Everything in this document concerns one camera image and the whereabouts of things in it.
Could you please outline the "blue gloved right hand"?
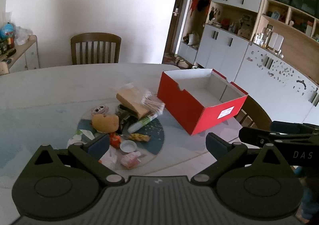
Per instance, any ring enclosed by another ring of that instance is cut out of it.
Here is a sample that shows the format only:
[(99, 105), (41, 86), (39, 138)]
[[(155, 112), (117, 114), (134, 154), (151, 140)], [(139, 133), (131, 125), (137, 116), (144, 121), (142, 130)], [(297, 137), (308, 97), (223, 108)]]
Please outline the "blue gloved right hand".
[(304, 189), (300, 217), (308, 221), (306, 224), (318, 224), (318, 169), (298, 166), (294, 172)]

